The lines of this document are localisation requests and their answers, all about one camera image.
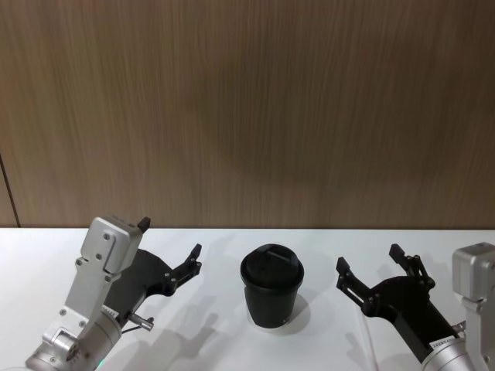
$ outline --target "cup lid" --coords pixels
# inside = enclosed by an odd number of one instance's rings
[[[297,288],[304,270],[297,255],[289,248],[270,243],[248,254],[241,264],[245,284],[268,289]]]

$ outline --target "white table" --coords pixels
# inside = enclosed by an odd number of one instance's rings
[[[21,366],[60,310],[75,275],[86,230],[0,230],[0,369]],[[421,230],[149,230],[141,248],[180,264],[203,245],[198,277],[171,298],[152,297],[140,308],[155,328],[123,335],[103,371],[419,370],[394,328],[365,318],[336,285],[344,256],[368,286],[403,274],[387,255],[392,243],[421,255],[437,286],[432,301],[451,323],[464,317],[451,289],[451,256],[459,248],[495,242],[495,231]],[[293,249],[306,275],[294,318],[264,332],[248,320],[242,258],[265,243]]]

